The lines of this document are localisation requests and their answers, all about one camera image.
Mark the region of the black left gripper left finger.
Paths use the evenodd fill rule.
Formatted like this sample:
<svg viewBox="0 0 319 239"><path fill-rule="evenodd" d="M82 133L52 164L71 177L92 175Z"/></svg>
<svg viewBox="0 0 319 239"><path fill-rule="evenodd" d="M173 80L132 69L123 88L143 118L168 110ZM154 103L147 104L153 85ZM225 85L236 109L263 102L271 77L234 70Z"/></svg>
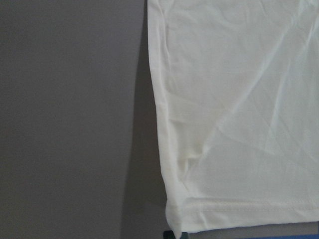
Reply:
<svg viewBox="0 0 319 239"><path fill-rule="evenodd" d="M174 239L174 233L173 231L164 231L163 232L163 239Z"/></svg>

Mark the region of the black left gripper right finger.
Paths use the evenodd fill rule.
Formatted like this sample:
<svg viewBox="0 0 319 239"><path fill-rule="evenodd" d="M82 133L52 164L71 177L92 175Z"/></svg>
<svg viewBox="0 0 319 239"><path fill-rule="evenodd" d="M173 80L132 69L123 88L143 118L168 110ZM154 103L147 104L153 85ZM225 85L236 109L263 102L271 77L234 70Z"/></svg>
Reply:
<svg viewBox="0 0 319 239"><path fill-rule="evenodd" d="M180 239L189 239L189 234L187 232L182 232Z"/></svg>

